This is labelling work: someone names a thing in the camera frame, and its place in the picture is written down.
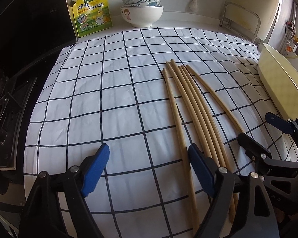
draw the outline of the silver bolt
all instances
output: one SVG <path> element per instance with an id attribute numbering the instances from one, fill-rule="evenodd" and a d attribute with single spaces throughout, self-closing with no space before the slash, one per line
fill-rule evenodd
<path id="1" fill-rule="evenodd" d="M 78 170 L 79 170 L 79 167 L 78 167 L 78 166 L 72 166 L 72 167 L 70 168 L 70 171 L 71 171 L 72 173 L 77 173 Z"/>
<path id="2" fill-rule="evenodd" d="M 219 172 L 225 174 L 227 173 L 227 169 L 225 167 L 220 167 Z"/>
<path id="3" fill-rule="evenodd" d="M 250 176 L 252 176 L 253 178 L 258 178 L 258 174 L 257 173 L 255 173 L 255 172 L 251 172 L 250 173 Z"/>
<path id="4" fill-rule="evenodd" d="M 46 176 L 46 174 L 47 174 L 46 171 L 42 171 L 42 172 L 39 173 L 39 177 L 40 177 L 40 178 L 43 178 L 43 177 Z"/>

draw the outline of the checkered tablecloth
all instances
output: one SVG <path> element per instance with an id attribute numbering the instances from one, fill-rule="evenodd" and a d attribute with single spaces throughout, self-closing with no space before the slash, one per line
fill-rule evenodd
<path id="1" fill-rule="evenodd" d="M 247 134 L 281 160 L 298 159 L 291 138 L 265 122 L 278 113 L 257 72 L 257 47 L 243 39 L 190 28 L 119 32 L 64 48 L 37 101 L 24 154 L 26 195 L 40 171 L 65 172 L 105 142 L 110 159 L 87 205 L 106 238 L 192 237 L 188 192 L 165 62 L 189 64 L 223 99 Z M 173 79 L 187 146 L 200 143 Z M 235 173 L 253 165 L 232 123 L 199 85 Z M 193 173 L 200 221 L 209 207 Z M 63 217 L 75 236 L 64 194 Z"/>

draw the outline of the yellow plastic tub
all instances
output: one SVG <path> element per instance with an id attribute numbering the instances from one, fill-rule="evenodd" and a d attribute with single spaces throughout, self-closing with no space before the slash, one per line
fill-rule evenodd
<path id="1" fill-rule="evenodd" d="M 298 72 L 277 50 L 264 44 L 258 73 L 284 119 L 298 118 Z"/>

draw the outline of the seasoning pouch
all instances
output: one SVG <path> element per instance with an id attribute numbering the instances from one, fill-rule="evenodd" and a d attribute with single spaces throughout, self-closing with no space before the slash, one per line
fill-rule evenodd
<path id="1" fill-rule="evenodd" d="M 77 0 L 73 14 L 79 37 L 112 27 L 107 0 Z"/>

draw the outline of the stack of bowls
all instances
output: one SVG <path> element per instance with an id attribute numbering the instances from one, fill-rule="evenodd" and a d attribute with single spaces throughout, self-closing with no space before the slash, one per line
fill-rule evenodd
<path id="1" fill-rule="evenodd" d="M 125 21 L 135 28 L 148 28 L 160 19 L 163 6 L 161 0 L 123 0 L 120 13 Z"/>

